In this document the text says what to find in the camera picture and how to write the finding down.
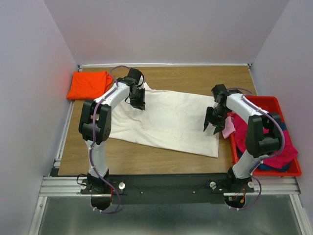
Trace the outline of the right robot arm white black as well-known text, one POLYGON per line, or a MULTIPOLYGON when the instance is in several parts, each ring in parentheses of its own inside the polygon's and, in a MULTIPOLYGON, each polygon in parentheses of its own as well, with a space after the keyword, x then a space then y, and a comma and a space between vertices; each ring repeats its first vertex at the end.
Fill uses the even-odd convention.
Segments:
POLYGON ((235 192, 250 181, 254 170, 266 159, 274 158, 285 147, 285 136, 281 117, 270 113, 249 101, 238 89, 227 89, 216 85, 211 90, 216 106, 207 107, 204 129, 214 126, 214 133, 225 129, 230 112, 237 114, 246 124, 246 150, 239 161, 232 166, 225 179, 225 187, 235 192))

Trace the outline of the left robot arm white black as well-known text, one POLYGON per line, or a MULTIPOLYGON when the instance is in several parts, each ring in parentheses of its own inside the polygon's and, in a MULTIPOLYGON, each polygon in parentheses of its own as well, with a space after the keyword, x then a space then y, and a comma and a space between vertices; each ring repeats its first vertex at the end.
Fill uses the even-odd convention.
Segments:
POLYGON ((99 98, 83 103, 79 133, 89 155, 87 179, 80 183, 82 190, 94 189, 104 193, 110 186, 106 161, 106 141, 112 130, 112 111, 122 101, 129 100, 138 110, 145 110, 145 77, 141 71, 128 68, 127 76, 114 79, 113 86, 99 98))

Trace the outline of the white t-shirt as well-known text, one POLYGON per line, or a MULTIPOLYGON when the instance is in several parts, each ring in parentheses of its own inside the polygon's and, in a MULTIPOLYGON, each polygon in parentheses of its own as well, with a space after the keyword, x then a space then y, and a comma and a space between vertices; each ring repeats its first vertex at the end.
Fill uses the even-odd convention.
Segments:
POLYGON ((218 157, 219 135, 204 128, 212 96, 145 88, 144 111, 126 102, 112 112, 110 138, 207 157, 218 157))

